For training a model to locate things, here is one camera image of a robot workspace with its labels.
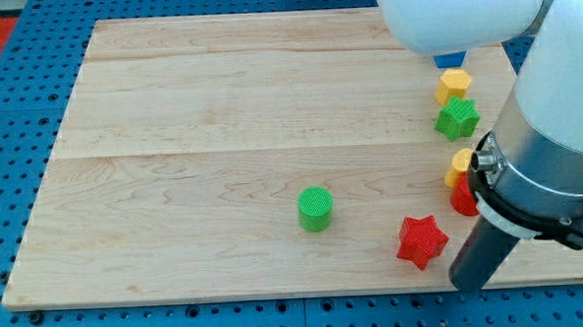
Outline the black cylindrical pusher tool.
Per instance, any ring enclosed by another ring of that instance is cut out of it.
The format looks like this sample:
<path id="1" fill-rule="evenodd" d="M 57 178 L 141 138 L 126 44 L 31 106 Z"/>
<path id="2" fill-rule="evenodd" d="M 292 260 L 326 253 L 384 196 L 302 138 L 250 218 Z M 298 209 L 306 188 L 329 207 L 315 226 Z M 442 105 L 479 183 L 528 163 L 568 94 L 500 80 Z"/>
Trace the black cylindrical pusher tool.
<path id="1" fill-rule="evenodd" d="M 481 290 L 519 241 L 479 217 L 450 266 L 450 283 L 460 292 Z"/>

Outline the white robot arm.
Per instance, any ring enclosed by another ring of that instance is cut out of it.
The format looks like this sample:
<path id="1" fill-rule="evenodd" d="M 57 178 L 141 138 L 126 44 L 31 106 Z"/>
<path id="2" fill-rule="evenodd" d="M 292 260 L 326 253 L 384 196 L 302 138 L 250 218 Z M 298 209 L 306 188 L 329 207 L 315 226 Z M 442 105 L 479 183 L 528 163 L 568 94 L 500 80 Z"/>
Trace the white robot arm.
<path id="1" fill-rule="evenodd" d="M 583 248 L 583 0 L 377 0 L 390 33 L 436 56 L 532 45 L 468 169 L 479 219 L 449 279 L 477 291 L 522 239 Z"/>

